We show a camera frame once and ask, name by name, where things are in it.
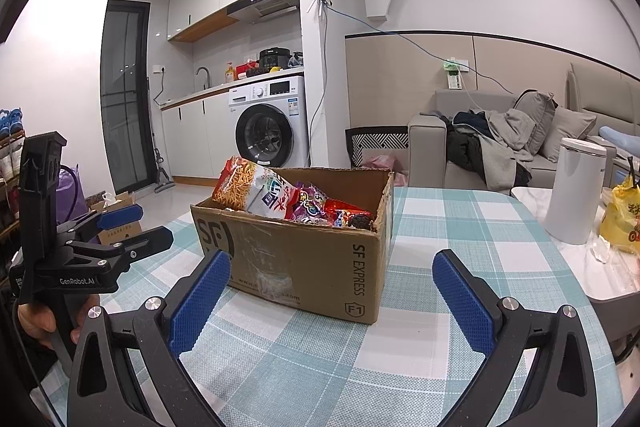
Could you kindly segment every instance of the throw pillow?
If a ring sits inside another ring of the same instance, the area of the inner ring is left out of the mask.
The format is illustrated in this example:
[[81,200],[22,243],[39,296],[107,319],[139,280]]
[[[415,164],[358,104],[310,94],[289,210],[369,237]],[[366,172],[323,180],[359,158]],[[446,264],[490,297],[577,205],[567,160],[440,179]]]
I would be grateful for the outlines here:
[[536,123],[529,141],[524,146],[530,155],[535,156],[542,147],[556,114],[554,94],[536,90],[526,91],[519,97],[514,108],[526,113]]
[[583,112],[570,111],[564,107],[556,107],[551,129],[542,144],[540,154],[552,162],[558,161],[560,141],[562,138],[577,138],[581,140],[596,125],[596,116]]

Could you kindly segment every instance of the plaid tablecloth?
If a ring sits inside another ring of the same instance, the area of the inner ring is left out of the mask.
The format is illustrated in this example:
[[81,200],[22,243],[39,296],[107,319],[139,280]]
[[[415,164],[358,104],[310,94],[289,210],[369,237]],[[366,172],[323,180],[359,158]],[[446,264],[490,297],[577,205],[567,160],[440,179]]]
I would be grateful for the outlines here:
[[[435,426],[478,370],[465,337],[431,278],[433,255],[451,248],[498,296],[555,312],[573,305],[587,336],[598,422],[623,408],[609,346],[589,301],[539,223],[517,200],[493,192],[396,188],[394,235],[380,317],[372,326],[296,311],[227,288],[194,349],[181,360],[229,427]],[[202,257],[187,213],[168,226],[171,250],[135,263],[107,311],[164,296]],[[534,350],[520,360],[492,425],[508,418]],[[139,353],[145,392],[152,389]],[[66,416],[59,367],[44,382]]]

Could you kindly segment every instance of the side table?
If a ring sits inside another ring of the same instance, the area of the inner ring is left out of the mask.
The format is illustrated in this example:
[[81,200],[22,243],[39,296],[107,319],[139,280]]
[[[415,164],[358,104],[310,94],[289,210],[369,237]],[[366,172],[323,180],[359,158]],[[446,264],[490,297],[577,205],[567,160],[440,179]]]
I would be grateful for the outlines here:
[[[541,225],[544,223],[551,200],[550,188],[514,187],[511,195],[524,204]],[[613,251],[609,260],[601,263],[591,253],[604,210],[601,202],[584,245],[569,245],[550,237],[591,301],[611,343],[640,328],[640,258]]]

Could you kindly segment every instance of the gray blanket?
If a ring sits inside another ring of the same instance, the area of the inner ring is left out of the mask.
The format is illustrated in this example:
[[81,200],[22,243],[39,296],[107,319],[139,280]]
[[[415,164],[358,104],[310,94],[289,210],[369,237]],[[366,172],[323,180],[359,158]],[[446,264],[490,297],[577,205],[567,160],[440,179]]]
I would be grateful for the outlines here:
[[517,109],[507,112],[486,111],[489,130],[495,140],[478,134],[484,163],[484,177],[489,190],[508,192],[516,177],[516,162],[527,168],[533,160],[524,146],[529,141],[536,123]]

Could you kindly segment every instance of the kitchen counter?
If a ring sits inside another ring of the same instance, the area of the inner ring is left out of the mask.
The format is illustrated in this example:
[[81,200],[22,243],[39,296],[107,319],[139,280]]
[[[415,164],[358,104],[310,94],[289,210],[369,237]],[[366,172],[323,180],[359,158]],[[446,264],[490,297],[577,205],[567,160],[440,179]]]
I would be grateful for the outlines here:
[[219,86],[212,87],[211,89],[205,89],[203,91],[195,92],[193,94],[190,94],[189,96],[178,98],[177,100],[168,100],[162,105],[160,110],[164,111],[167,109],[171,109],[172,107],[178,107],[179,105],[193,102],[194,100],[201,100],[203,98],[209,98],[210,96],[214,96],[216,94],[229,92],[229,90],[234,87],[253,84],[255,82],[261,82],[264,80],[273,80],[274,78],[282,78],[284,76],[295,76],[303,74],[304,71],[305,68],[300,66],[299,68],[289,68],[288,70],[280,70],[276,71],[275,73],[265,73],[258,74],[256,76],[249,76],[247,78],[243,78],[242,80],[236,80],[235,82],[230,82],[228,84],[220,84]]

